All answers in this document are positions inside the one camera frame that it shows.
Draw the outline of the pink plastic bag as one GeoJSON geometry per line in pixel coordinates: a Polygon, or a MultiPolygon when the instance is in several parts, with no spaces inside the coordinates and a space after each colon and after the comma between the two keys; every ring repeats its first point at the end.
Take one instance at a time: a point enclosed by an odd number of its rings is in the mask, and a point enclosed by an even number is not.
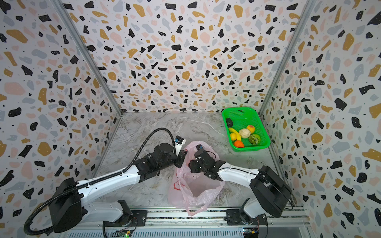
{"type": "Polygon", "coordinates": [[[207,210],[225,185],[224,181],[207,178],[203,173],[191,172],[189,162],[195,159],[198,145],[203,146],[212,159],[219,160],[218,154],[206,142],[191,142],[186,146],[188,153],[183,165],[175,169],[168,190],[169,203],[176,208],[185,209],[190,217],[207,210]]]}

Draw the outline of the orange tangerine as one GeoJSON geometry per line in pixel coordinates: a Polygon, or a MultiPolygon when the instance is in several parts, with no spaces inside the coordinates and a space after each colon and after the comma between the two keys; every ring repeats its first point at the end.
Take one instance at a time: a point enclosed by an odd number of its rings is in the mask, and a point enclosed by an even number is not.
{"type": "Polygon", "coordinates": [[[240,141],[240,140],[236,140],[236,141],[233,143],[233,145],[234,145],[236,148],[244,148],[244,147],[245,147],[244,144],[243,144],[243,142],[240,141]]]}

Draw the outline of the yellow bell pepper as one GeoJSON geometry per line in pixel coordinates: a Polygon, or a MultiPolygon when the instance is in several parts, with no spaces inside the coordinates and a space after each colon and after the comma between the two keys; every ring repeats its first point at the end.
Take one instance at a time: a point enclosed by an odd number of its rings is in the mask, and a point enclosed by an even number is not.
{"type": "Polygon", "coordinates": [[[230,139],[234,142],[237,140],[237,135],[235,133],[230,133],[230,139]]]}

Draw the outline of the yellow banana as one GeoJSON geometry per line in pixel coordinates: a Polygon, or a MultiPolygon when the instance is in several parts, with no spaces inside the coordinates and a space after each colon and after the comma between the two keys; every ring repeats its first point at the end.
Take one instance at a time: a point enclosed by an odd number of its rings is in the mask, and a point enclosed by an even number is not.
{"type": "Polygon", "coordinates": [[[241,135],[233,128],[228,128],[228,131],[230,132],[230,139],[231,141],[241,141],[241,135]]]}

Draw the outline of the green fruit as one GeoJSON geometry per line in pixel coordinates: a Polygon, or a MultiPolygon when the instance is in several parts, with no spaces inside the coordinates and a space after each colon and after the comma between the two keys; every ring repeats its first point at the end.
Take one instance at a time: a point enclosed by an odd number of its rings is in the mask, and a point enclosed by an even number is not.
{"type": "Polygon", "coordinates": [[[261,143],[261,137],[258,134],[251,134],[249,136],[249,142],[253,146],[258,146],[261,143]]]}

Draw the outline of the green plastic basket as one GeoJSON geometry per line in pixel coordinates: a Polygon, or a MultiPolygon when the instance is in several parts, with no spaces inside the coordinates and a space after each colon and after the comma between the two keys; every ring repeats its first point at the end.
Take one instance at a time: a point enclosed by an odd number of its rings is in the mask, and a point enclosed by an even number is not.
{"type": "Polygon", "coordinates": [[[222,118],[234,151],[258,151],[270,146],[269,135],[254,109],[228,108],[222,111],[222,118]]]}

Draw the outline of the peach yellow red fruit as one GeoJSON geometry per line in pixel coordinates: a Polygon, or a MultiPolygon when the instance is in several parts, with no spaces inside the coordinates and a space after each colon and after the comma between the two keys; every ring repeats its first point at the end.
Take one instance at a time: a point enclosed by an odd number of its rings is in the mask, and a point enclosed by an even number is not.
{"type": "Polygon", "coordinates": [[[246,127],[246,129],[248,129],[248,130],[250,131],[251,134],[253,134],[253,133],[255,132],[255,130],[256,130],[256,128],[255,128],[254,126],[252,126],[252,125],[248,125],[248,126],[246,127]]]}

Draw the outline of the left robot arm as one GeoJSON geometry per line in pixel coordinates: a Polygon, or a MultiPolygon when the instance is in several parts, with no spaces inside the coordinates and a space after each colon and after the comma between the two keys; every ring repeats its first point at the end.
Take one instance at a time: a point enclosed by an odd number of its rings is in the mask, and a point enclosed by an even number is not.
{"type": "Polygon", "coordinates": [[[121,169],[81,181],[73,178],[63,181],[55,193],[58,198],[49,205],[53,232],[62,233],[88,222],[105,222],[109,227],[137,223],[126,201],[104,203],[95,200],[125,186],[156,177],[161,170],[172,165],[180,168],[187,153],[178,143],[175,146],[162,143],[152,153],[134,161],[126,171],[121,169]]]}

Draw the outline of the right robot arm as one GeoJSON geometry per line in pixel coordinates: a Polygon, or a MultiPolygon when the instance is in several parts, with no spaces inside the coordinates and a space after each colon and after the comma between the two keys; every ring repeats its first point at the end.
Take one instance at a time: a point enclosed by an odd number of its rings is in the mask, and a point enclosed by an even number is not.
{"type": "Polygon", "coordinates": [[[240,209],[227,211],[228,224],[251,225],[265,214],[279,218],[291,200],[291,188],[268,166],[260,169],[233,166],[213,159],[204,148],[198,149],[194,157],[189,162],[192,173],[203,173],[209,179],[236,183],[250,188],[254,193],[255,198],[246,199],[240,209]]]}

